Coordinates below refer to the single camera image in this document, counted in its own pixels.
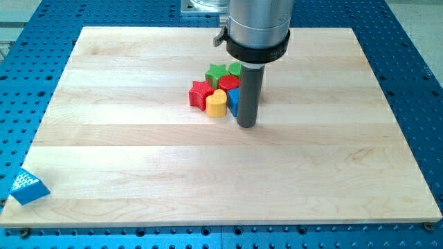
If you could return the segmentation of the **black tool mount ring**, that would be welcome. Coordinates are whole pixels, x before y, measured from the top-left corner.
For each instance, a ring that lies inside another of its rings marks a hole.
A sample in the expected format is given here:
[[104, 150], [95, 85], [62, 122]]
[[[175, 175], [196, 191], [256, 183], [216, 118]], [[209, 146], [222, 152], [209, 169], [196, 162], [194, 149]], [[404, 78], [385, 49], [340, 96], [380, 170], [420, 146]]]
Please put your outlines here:
[[287, 51], [289, 38], [288, 30], [286, 37], [278, 45], [270, 48], [247, 48], [234, 42], [229, 36], [227, 28], [223, 32], [223, 40], [226, 41], [227, 52], [241, 62], [249, 64], [267, 64], [280, 59]]

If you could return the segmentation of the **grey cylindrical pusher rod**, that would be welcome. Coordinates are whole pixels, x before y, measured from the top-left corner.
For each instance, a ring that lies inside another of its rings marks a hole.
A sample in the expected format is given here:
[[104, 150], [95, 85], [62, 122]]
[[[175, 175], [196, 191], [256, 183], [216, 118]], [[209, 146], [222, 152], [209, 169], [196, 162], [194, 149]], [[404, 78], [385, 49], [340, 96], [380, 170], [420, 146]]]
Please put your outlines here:
[[251, 128], [256, 123], [264, 68], [263, 64], [241, 66], [237, 123], [243, 128]]

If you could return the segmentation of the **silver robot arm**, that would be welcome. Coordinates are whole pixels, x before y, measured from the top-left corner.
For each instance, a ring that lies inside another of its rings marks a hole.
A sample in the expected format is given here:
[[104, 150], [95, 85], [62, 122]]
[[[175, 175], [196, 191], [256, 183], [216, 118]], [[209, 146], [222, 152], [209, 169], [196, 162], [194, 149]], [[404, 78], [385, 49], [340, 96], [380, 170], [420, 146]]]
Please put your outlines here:
[[228, 2], [227, 24], [213, 46], [226, 42], [227, 52], [242, 64], [237, 123], [243, 128], [256, 123], [265, 65], [287, 51], [293, 5], [293, 0]]

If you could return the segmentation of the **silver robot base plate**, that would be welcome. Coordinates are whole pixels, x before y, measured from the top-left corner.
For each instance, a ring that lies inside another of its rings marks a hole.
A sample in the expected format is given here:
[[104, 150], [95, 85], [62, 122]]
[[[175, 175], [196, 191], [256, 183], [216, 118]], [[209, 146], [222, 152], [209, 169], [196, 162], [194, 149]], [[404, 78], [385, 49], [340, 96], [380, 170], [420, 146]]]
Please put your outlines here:
[[193, 15], [217, 15], [227, 11], [227, 0], [181, 0], [181, 14]]

